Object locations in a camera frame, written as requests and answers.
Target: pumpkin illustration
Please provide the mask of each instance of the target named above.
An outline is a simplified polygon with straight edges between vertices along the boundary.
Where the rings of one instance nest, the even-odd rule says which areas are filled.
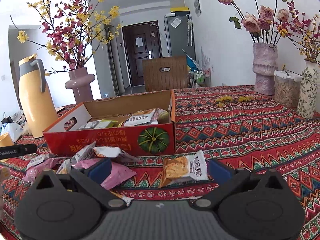
[[[169,141],[169,134],[158,127],[145,129],[138,138],[140,148],[151,154],[164,152],[169,145]]]

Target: thermos handle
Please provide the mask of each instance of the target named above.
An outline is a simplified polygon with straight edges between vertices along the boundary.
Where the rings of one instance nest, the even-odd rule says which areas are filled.
[[[45,92],[45,73],[44,73],[44,67],[41,59],[35,59],[33,62],[31,62],[31,66],[38,65],[38,68],[40,70],[40,78],[41,78],[41,85],[40,90],[41,93]]]

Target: gray refrigerator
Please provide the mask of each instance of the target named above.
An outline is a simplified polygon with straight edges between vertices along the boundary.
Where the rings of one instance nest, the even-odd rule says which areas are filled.
[[[164,26],[166,30],[167,43],[169,57],[175,56],[185,56],[186,54],[183,50],[189,55],[189,57],[196,60],[195,52],[195,43],[193,41],[193,46],[191,46],[191,34],[189,37],[189,46],[188,44],[188,17],[180,16],[182,22],[178,27],[174,28],[170,22],[176,17],[164,17]]]

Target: pink snack package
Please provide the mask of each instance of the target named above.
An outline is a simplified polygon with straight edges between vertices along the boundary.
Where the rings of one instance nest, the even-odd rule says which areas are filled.
[[[90,159],[90,160],[83,160],[83,161],[79,161],[76,164],[73,164],[72,167],[77,169],[77,170],[81,170],[81,169],[88,169],[91,166],[95,165],[97,162],[101,161],[101,158],[99,159]]]
[[[128,167],[111,162],[111,173],[110,175],[101,183],[101,186],[106,190],[112,189],[118,186],[127,179],[132,178],[137,175],[135,171],[130,170]]]
[[[24,182],[34,182],[38,174],[40,174],[45,168],[53,168],[55,165],[57,165],[58,161],[59,159],[49,158],[45,160],[43,163],[29,168],[27,170],[27,174],[22,178],[22,180]]]

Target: red patterned tablecloth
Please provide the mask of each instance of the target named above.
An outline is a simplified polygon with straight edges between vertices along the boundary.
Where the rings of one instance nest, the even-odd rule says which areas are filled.
[[[254,96],[255,100],[218,108],[216,99],[225,95]],[[175,100],[177,144],[171,157],[203,150],[207,160],[218,158],[233,168],[244,167],[259,173],[270,167],[277,169],[305,210],[305,226],[299,240],[320,239],[318,113],[312,120],[305,120],[271,97],[255,93],[253,86],[175,90]],[[50,152],[43,138],[25,136],[18,143],[36,143],[37,154]],[[20,239],[13,215],[30,186],[21,179],[34,156],[12,158],[0,164],[12,172],[11,178],[2,183],[4,217],[0,233],[8,240]],[[141,159],[142,164],[130,167],[137,175],[115,188],[115,192],[135,199],[175,200],[198,198],[217,187],[209,181],[159,189],[164,156]]]

